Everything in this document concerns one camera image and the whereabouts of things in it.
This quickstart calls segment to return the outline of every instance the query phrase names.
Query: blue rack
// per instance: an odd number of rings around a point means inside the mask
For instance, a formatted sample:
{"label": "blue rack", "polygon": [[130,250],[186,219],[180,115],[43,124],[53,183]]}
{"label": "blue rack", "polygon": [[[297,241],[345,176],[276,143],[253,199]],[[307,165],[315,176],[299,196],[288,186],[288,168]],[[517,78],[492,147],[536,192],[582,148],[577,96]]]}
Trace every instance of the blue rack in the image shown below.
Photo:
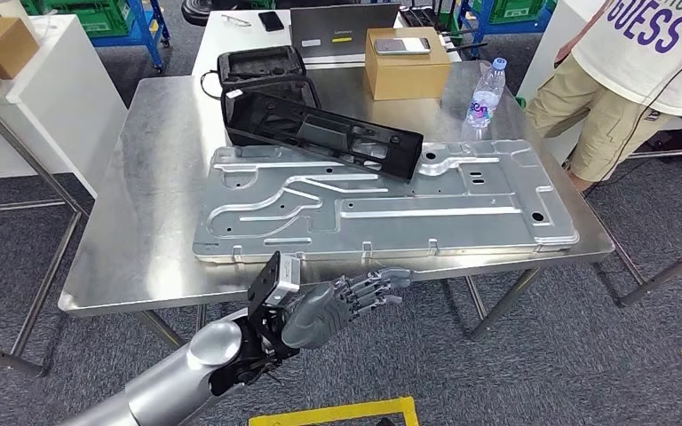
{"label": "blue rack", "polygon": [[[166,21],[163,20],[161,6],[158,4],[158,0],[150,0],[152,10],[146,11],[140,0],[128,0],[128,4],[130,13],[134,14],[134,21],[128,35],[93,37],[90,41],[94,47],[145,46],[150,52],[153,68],[161,73],[163,71],[163,59],[158,53],[158,41],[163,47],[171,45],[171,35],[168,27],[166,27]],[[158,23],[155,34],[151,34],[149,30],[153,21]]]}
{"label": "blue rack", "polygon": [[[495,0],[482,0],[482,7],[479,12],[472,9],[469,5],[469,0],[462,0],[461,8],[458,14],[458,26],[462,28],[467,26],[468,28],[474,29],[472,36],[474,37],[474,43],[481,43],[482,39],[489,34],[530,34],[530,33],[543,33],[548,27],[548,23],[551,21],[552,12],[547,8],[547,2],[543,4],[543,8],[537,13],[534,20],[526,20],[522,22],[512,22],[504,24],[491,24],[490,13],[493,11],[493,3]],[[471,22],[466,19],[466,13],[471,12],[477,17],[477,27],[473,27]],[[471,51],[473,58],[478,58],[480,53],[477,48],[472,48]]]}

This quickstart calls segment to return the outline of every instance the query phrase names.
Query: stamped metal panel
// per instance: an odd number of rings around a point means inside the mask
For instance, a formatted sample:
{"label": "stamped metal panel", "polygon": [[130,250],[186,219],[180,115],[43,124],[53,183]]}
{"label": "stamped metal panel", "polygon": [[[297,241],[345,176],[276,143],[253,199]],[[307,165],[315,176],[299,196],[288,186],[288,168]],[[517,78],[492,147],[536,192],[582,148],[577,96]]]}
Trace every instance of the stamped metal panel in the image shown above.
{"label": "stamped metal panel", "polygon": [[571,217],[524,140],[426,143],[409,184],[273,146],[214,154],[193,250],[216,263],[567,249]]}

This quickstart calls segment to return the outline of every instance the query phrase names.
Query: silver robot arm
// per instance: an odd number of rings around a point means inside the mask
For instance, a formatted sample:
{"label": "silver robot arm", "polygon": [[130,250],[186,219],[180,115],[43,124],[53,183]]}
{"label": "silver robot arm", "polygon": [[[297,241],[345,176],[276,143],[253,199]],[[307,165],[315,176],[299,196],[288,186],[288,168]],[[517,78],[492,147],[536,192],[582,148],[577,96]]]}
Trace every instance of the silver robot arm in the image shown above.
{"label": "silver robot arm", "polygon": [[248,308],[211,322],[192,340],[64,426],[186,423],[227,393],[253,384],[301,349],[315,349],[361,315],[401,299],[411,272],[383,269],[314,285],[298,296],[300,261],[276,252],[248,291]]}

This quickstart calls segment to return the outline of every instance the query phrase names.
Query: khaki shorts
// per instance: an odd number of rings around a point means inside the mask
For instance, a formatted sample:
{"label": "khaki shorts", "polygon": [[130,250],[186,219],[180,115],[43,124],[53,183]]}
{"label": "khaki shorts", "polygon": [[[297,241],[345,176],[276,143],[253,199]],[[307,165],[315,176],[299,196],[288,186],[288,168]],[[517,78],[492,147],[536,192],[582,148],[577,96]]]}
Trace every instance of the khaki shorts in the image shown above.
{"label": "khaki shorts", "polygon": [[527,118],[540,136],[554,138],[586,117],[570,168],[577,177],[598,182],[670,119],[667,114],[644,110],[644,105],[595,81],[569,55],[537,91],[527,107]]}

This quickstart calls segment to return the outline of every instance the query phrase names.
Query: gray carpet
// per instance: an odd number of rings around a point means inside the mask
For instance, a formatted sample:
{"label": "gray carpet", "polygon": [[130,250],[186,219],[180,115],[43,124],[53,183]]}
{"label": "gray carpet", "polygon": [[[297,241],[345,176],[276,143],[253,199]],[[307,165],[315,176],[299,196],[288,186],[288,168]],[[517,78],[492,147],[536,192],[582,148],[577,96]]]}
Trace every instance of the gray carpet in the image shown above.
{"label": "gray carpet", "polygon": [[[162,1],[172,46],[168,75],[186,75],[200,28],[183,23],[178,5]],[[511,63],[516,90],[539,37],[495,36],[483,57]],[[140,77],[155,75],[143,48],[99,55],[126,101]],[[650,161],[591,204],[647,274],[682,255],[682,160]],[[67,185],[90,207],[69,178]],[[0,181],[0,201],[47,193],[33,178]],[[0,214],[0,347],[11,347],[69,214],[64,208]],[[120,390],[170,350],[128,314],[77,319],[56,307],[79,236],[27,347],[28,359],[52,366],[42,379],[0,367],[0,425],[54,424]],[[305,351],[268,378],[226,398],[195,424],[240,425],[257,414],[411,395],[422,424],[682,424],[682,277],[628,309],[611,291],[632,289],[615,256],[601,265],[550,269],[480,342],[463,280],[418,283],[405,304],[376,312],[332,344]],[[492,306],[516,273],[477,278]],[[212,305],[209,319],[241,304]],[[194,308],[160,311],[183,336]]]}

